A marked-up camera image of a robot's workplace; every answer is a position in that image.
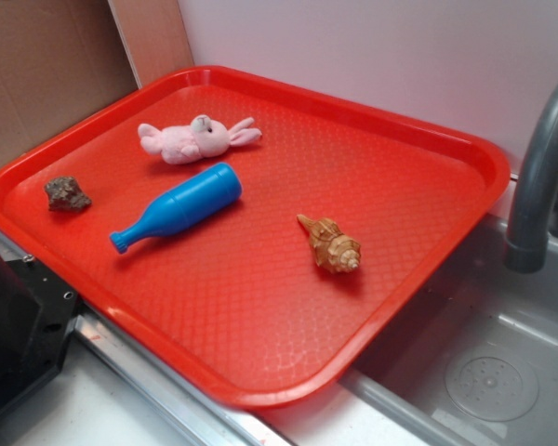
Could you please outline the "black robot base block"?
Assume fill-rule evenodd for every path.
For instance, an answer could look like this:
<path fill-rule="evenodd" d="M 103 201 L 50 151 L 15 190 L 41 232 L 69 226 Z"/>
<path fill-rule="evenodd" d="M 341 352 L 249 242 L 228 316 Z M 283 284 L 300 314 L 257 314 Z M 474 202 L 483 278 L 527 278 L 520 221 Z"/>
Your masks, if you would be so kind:
<path fill-rule="evenodd" d="M 60 373 L 78 307 L 41 261 L 0 256 L 0 416 Z"/>

